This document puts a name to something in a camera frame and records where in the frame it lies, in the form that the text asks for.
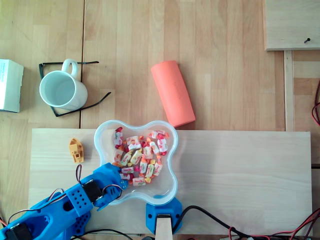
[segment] clear plastic bowl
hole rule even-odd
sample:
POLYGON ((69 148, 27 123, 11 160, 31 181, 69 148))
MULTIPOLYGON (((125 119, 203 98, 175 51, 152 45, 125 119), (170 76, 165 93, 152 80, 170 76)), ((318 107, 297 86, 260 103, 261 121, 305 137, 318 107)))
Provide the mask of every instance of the clear plastic bowl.
POLYGON ((100 156, 100 165, 113 163, 116 151, 114 133, 119 127, 123 127, 123 139, 132 136, 146 137, 153 130, 168 132, 169 138, 166 139, 168 153, 161 158, 163 167, 159 176, 144 186, 129 185, 123 190, 121 197, 111 202, 110 205, 117 205, 128 199, 142 199, 152 205, 164 205, 170 202, 178 190, 177 178, 171 167, 171 160, 178 146, 178 134, 175 128, 165 121, 152 121, 143 126, 132 126, 118 120, 106 121, 97 128, 94 134, 94 145, 100 156))

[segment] orange foam cylinder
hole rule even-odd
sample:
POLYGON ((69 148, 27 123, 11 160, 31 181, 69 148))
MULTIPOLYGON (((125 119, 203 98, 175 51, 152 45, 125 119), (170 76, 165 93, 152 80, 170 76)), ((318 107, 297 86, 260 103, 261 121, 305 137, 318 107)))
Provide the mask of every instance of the orange foam cylinder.
POLYGON ((151 73, 164 107, 168 122, 178 127, 196 120, 188 91, 176 61, 154 65, 151 73))

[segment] small orange toy boat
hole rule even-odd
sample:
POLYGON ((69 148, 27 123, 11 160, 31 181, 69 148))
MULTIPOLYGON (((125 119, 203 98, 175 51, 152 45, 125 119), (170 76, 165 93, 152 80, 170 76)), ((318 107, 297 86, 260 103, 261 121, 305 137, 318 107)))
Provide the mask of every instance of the small orange toy boat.
POLYGON ((81 142, 76 139, 72 138, 69 143, 69 150, 70 154, 73 157, 74 163, 82 163, 84 159, 84 147, 82 146, 81 142))

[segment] white box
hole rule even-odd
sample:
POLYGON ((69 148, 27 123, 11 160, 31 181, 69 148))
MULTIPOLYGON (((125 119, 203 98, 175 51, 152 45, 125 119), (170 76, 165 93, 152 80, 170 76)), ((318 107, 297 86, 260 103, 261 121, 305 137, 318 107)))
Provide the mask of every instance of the white box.
POLYGON ((20 88, 24 67, 8 60, 0 59, 0 112, 20 112, 20 88))

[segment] white mug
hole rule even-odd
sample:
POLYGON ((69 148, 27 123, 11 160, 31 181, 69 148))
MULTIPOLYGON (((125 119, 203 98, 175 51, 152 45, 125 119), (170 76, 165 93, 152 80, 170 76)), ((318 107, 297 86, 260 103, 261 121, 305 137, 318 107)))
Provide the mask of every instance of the white mug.
POLYGON ((52 71, 44 76, 40 83, 40 95, 43 101, 55 108, 77 110, 85 105, 88 98, 86 86, 76 80, 78 64, 73 59, 63 62, 61 71, 52 71), (68 68, 72 64, 72 73, 68 68))

